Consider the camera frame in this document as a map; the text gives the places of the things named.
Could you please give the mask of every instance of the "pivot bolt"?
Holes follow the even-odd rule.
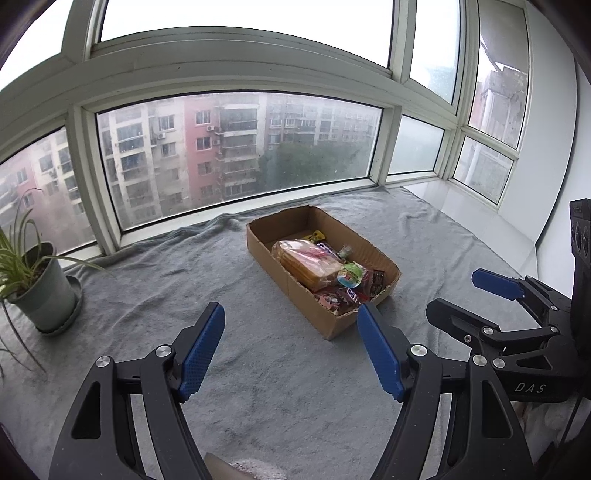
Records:
[[[427,355],[427,349],[423,345],[413,345],[410,349],[413,355],[425,356]]]
[[[173,349],[171,349],[168,345],[160,345],[156,349],[156,356],[169,356],[170,352],[172,351]]]
[[[95,365],[99,368],[103,368],[106,367],[107,365],[109,365],[111,362],[111,359],[104,355],[104,356],[100,356],[96,359]]]
[[[474,355],[472,361],[479,367],[484,367],[486,365],[486,358],[482,355]]]

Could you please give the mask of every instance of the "flower pot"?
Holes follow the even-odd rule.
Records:
[[[24,255],[28,265],[37,260],[38,245]],[[41,255],[54,255],[49,242],[41,244]],[[52,258],[35,284],[20,296],[8,298],[42,332],[52,332],[63,325],[76,306],[76,295],[59,262]]]

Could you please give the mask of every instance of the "cardboard box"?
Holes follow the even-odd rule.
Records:
[[[340,316],[328,311],[318,303],[310,290],[301,285],[271,255],[271,248],[278,240],[302,238],[310,235],[314,230],[322,231],[326,235],[328,244],[336,251],[344,245],[353,247],[349,257],[352,261],[364,267],[385,272],[385,288],[371,300],[375,304],[380,303],[390,294],[400,278],[400,270],[392,260],[365,238],[318,207],[306,205],[289,208],[258,218],[248,224],[246,243],[252,256],[322,336],[331,340],[355,323],[357,310]]]

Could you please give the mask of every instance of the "window pane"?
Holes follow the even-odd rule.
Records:
[[[61,52],[72,0],[56,0],[28,28],[0,69],[0,90],[35,65]]]
[[[510,158],[466,137],[453,177],[499,203],[512,165]]]
[[[44,169],[49,165],[48,158],[60,158],[58,147],[64,147],[62,140],[65,133],[66,129],[62,128],[29,145],[0,165],[2,230],[8,233],[9,226],[14,223],[18,201],[24,196],[19,217],[25,212],[25,207],[31,207],[33,212],[30,218],[35,220],[41,239],[52,242],[58,252],[94,240],[86,214],[77,206],[80,204],[80,194],[73,172],[64,172],[55,161],[50,168]],[[34,232],[29,229],[27,246],[33,246],[35,242]]]
[[[441,128],[403,115],[388,173],[431,171],[442,138]]]
[[[517,148],[530,71],[521,8],[480,0],[478,80],[470,126]]]
[[[417,0],[410,78],[451,103],[459,50],[459,0]]]
[[[356,103],[262,92],[182,96],[135,108],[141,117],[129,125],[117,124],[117,110],[97,121],[123,229],[255,194],[365,178],[381,116]],[[343,135],[345,126],[350,135]],[[143,144],[122,153],[122,143],[139,135]]]
[[[170,27],[257,28],[325,43],[387,67],[392,0],[347,6],[335,0],[314,2],[313,10],[306,8],[311,4],[274,0],[226,0],[223,7],[194,0],[109,0],[101,41]]]

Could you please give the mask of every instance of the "blue gripper pad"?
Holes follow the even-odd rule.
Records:
[[[518,282],[483,268],[479,268],[472,274],[472,284],[476,288],[489,291],[507,300],[517,300],[524,297],[523,289]]]
[[[359,307],[357,329],[363,339],[365,349],[368,351],[369,359],[374,365],[375,372],[378,374],[382,388],[395,400],[402,401],[404,387],[400,378],[400,363],[365,305]]]
[[[226,316],[223,307],[218,305],[183,362],[182,380],[178,388],[178,394],[183,401],[187,401],[192,394],[198,392],[199,388],[201,388],[201,383],[205,373],[207,373],[225,326]]]

